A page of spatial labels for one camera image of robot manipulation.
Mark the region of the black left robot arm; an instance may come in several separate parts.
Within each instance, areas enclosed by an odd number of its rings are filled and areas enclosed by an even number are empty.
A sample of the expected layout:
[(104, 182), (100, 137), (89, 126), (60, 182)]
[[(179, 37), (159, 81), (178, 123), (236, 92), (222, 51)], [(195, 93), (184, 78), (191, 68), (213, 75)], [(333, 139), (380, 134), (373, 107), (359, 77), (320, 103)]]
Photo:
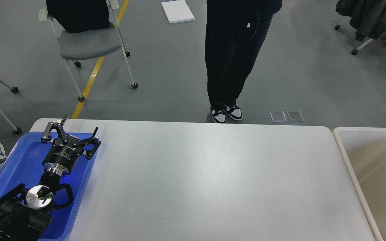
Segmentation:
[(66, 133), (67, 116), (21, 137), (0, 172), (0, 241), (62, 241), (87, 185), (96, 133)]

